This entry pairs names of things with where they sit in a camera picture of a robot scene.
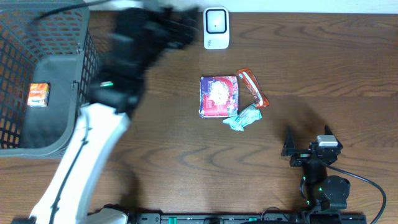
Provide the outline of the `teal snack wrapper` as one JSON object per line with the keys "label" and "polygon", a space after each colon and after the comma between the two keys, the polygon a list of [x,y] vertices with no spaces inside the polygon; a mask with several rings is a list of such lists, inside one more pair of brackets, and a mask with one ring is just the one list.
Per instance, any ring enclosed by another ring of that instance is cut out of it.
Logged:
{"label": "teal snack wrapper", "polygon": [[240,114],[226,118],[223,120],[224,124],[228,124],[230,128],[234,131],[244,131],[244,128],[258,121],[262,118],[260,109],[255,107],[255,104],[249,105],[247,108],[242,110]]}

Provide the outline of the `orange snack bar wrapper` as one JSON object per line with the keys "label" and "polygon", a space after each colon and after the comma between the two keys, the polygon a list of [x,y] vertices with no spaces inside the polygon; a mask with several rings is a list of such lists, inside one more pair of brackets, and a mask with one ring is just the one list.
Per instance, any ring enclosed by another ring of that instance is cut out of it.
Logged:
{"label": "orange snack bar wrapper", "polygon": [[246,87],[254,96],[255,108],[263,109],[269,106],[269,100],[263,94],[259,83],[250,68],[242,68],[236,72],[237,76],[242,79]]}

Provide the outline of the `purple red tissue pack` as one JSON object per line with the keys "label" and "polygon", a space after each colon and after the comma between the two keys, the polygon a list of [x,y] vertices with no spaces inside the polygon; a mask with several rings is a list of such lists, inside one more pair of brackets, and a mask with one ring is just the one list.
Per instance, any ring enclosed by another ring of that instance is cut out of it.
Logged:
{"label": "purple red tissue pack", "polygon": [[229,118],[238,114],[239,87],[236,76],[200,78],[202,118]]}

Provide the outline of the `small orange box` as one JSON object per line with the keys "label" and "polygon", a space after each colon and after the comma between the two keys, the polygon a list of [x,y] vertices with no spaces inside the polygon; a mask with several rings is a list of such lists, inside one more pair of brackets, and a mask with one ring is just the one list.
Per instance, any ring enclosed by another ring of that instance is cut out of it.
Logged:
{"label": "small orange box", "polygon": [[31,83],[27,105],[30,107],[47,107],[49,103],[49,95],[49,83]]}

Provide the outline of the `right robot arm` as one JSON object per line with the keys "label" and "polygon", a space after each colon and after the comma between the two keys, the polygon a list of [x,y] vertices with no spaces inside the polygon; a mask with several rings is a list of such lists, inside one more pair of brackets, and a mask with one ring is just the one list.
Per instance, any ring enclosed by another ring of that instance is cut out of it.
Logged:
{"label": "right robot arm", "polygon": [[301,167],[302,197],[307,199],[313,213],[338,213],[347,208],[350,182],[337,175],[328,175],[326,168],[337,161],[343,145],[328,126],[307,149],[295,147],[290,128],[287,129],[281,155],[290,158],[291,167]]}

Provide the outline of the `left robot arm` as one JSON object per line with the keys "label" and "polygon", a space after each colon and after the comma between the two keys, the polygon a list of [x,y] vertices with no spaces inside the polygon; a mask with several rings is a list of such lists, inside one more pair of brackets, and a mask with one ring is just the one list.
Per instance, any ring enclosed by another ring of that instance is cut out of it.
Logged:
{"label": "left robot arm", "polygon": [[111,51],[90,81],[88,102],[57,171],[30,215],[14,223],[129,222],[129,212],[116,205],[89,213],[94,189],[144,94],[146,71],[166,50],[191,44],[197,20],[197,7],[129,8],[117,14]]}

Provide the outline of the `white barcode scanner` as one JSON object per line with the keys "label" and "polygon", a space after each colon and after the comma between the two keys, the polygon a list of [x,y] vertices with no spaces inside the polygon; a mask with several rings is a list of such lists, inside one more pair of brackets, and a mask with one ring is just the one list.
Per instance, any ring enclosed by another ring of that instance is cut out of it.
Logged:
{"label": "white barcode scanner", "polygon": [[208,7],[203,11],[203,45],[207,50],[229,47],[229,12],[224,7]]}

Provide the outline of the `grey plastic mesh basket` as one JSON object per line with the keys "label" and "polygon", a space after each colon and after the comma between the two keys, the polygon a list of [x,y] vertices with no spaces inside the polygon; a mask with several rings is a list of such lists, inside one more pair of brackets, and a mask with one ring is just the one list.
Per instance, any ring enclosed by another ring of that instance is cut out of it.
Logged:
{"label": "grey plastic mesh basket", "polygon": [[[1,156],[58,159],[99,64],[82,1],[1,2]],[[47,107],[27,105],[49,83]]]}

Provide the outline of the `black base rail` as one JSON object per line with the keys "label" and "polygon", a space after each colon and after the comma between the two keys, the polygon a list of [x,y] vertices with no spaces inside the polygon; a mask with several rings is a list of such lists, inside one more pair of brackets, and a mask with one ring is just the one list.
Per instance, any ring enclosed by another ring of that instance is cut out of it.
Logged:
{"label": "black base rail", "polygon": [[239,223],[347,223],[366,224],[364,215],[311,215],[309,218],[299,214],[276,212],[265,215],[207,214],[177,215],[159,213],[138,213],[130,223],[133,224],[239,224]]}

